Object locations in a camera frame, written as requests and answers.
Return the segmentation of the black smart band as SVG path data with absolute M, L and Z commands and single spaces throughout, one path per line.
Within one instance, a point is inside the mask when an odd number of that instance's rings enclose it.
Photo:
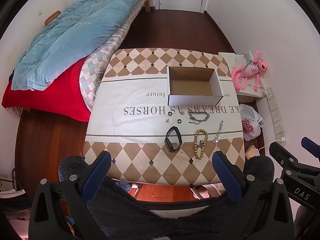
M 164 144 L 167 147 L 169 152 L 176 152 L 182 146 L 182 136 L 180 130 L 176 126 L 172 126 L 167 131 Z

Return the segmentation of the white cardboard box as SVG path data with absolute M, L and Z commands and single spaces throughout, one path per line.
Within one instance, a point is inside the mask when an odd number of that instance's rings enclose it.
M 167 67 L 168 106 L 216 106 L 223 98 L 217 71 L 203 67 Z

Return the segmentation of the yellow small box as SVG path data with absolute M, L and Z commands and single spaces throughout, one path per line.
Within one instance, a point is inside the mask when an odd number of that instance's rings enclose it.
M 245 152 L 246 159 L 251 159 L 259 155 L 259 150 L 254 145 L 249 146 L 249 148 Z

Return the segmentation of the dark fuzzy clothing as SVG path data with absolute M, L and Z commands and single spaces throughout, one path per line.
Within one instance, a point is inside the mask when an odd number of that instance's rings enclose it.
M 88 166 L 80 156 L 63 159 L 59 165 L 59 180 L 80 173 Z M 246 161 L 245 175 L 273 182 L 274 163 L 267 156 Z M 95 198 L 86 207 L 109 239 L 216 239 L 233 217 L 238 205 L 227 193 L 212 198 L 212 204 L 191 216 L 163 218 L 148 210 L 133 198 L 117 181 L 105 177 Z

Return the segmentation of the white plastic bag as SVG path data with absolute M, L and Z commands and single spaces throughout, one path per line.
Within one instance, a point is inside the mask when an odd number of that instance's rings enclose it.
M 245 104 L 239 105 L 242 130 L 246 141 L 254 140 L 261 134 L 264 125 L 262 116 L 253 107 Z

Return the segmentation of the red blanket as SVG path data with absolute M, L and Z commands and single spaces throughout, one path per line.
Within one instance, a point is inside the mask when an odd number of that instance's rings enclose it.
M 71 65 L 45 90 L 12 90 L 12 82 L 9 81 L 2 106 L 36 109 L 88 122 L 91 113 L 83 100 L 79 85 L 84 61 L 83 58 Z

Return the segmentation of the pink panther plush toy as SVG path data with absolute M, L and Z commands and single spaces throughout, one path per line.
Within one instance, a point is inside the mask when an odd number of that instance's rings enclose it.
M 248 83 L 248 78 L 255 76 L 254 91 L 258 91 L 260 77 L 268 69 L 266 61 L 261 57 L 261 52 L 256 50 L 252 61 L 245 66 L 236 67 L 231 72 L 231 78 L 236 91 L 244 90 Z

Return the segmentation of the checkered bed sheet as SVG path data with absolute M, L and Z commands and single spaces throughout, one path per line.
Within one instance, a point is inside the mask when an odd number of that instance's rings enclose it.
M 84 103 L 89 111 L 92 110 L 96 98 L 97 90 L 102 81 L 106 68 L 111 60 L 112 55 L 118 50 L 121 43 L 125 39 L 129 28 L 136 18 L 145 2 L 141 0 L 131 11 L 131 14 L 125 22 L 117 27 L 111 36 L 101 46 L 86 57 L 82 65 L 79 86 L 80 93 Z

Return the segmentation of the light blue duvet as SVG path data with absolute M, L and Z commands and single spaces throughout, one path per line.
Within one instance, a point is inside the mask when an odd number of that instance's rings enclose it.
M 121 27 L 142 0 L 75 0 L 36 36 L 19 58 L 13 90 L 45 90 Z

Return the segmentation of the white wall power strip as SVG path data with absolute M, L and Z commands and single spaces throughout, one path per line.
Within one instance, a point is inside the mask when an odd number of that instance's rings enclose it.
M 281 146 L 286 145 L 286 138 L 284 132 L 284 125 L 282 122 L 280 110 L 276 100 L 276 96 L 271 87 L 266 90 L 267 103 L 271 114 L 271 120 L 274 128 L 274 133 L 276 136 L 276 142 L 280 143 Z

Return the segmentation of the wooden bed frame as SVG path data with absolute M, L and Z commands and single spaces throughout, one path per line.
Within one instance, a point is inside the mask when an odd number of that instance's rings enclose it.
M 150 12 L 150 11 L 151 11 L 150 0 L 146 0 L 146 1 L 145 1 L 144 7 L 145 7 L 145 11 L 146 11 L 146 12 Z

